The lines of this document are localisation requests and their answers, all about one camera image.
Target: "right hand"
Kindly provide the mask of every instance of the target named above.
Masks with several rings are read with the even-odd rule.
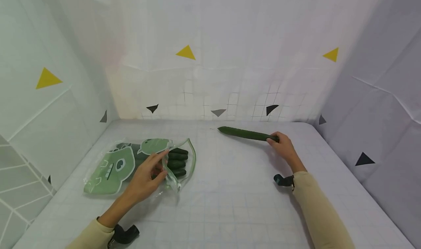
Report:
[[[298,157],[298,154],[292,145],[291,139],[289,139],[287,135],[281,132],[275,132],[272,133],[271,136],[277,136],[279,138],[279,143],[270,138],[266,139],[266,141],[281,157],[284,158],[284,160],[286,160],[293,173],[307,171]]]
[[[293,162],[294,160],[299,159],[297,152],[292,145],[291,139],[287,135],[281,132],[272,133],[271,136],[277,136],[279,138],[279,143],[268,138],[266,141],[271,145],[271,147],[286,160],[288,163]]]

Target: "green printed bag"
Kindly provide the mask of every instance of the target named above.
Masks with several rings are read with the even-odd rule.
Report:
[[[190,139],[186,139],[179,144],[174,144],[170,139],[160,138],[125,141],[130,143],[114,143],[111,150],[108,147],[105,154],[101,155],[102,158],[94,172],[89,178],[85,178],[84,193],[98,195],[118,193],[123,182],[130,182],[138,166],[149,155],[166,149],[169,149],[170,153],[165,155],[161,163],[164,170],[168,172],[166,177],[167,188],[171,187],[178,193],[181,187],[191,178],[196,166],[196,152]],[[183,169],[174,169],[176,166],[183,166],[183,162],[185,162]]]

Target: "left hand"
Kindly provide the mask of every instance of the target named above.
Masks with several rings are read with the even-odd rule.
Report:
[[[167,154],[168,150],[159,154],[153,153],[137,168],[132,180],[122,194],[122,197],[124,197],[125,200],[135,205],[145,200],[157,190],[160,183],[163,182],[167,176],[167,172],[161,171],[153,180],[151,174],[155,167],[162,170],[162,165],[159,164],[159,162]]]

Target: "white backdrop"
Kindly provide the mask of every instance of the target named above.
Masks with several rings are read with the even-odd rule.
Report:
[[[120,118],[311,121],[378,0],[57,0]],[[189,45],[196,60],[175,55]],[[339,47],[337,61],[323,55]],[[152,113],[146,107],[158,105]],[[279,105],[269,116],[266,107]],[[212,110],[226,110],[219,117]]]

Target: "yellow triangle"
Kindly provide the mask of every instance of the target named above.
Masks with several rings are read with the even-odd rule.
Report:
[[[338,51],[339,50],[340,50],[340,48],[337,47],[336,49],[331,50],[330,52],[323,55],[323,57],[328,58],[329,60],[332,60],[332,61],[336,62],[336,58],[338,57]]]
[[[44,69],[42,69],[41,76],[39,77],[36,89],[44,88],[47,86],[53,86],[58,83],[63,82],[60,79],[58,79],[55,75],[53,75],[52,72],[50,72],[47,68],[44,67]]]
[[[188,46],[188,45],[186,47],[184,47],[180,52],[176,53],[175,55],[196,60],[196,58],[193,55],[193,52],[190,49],[190,46]]]

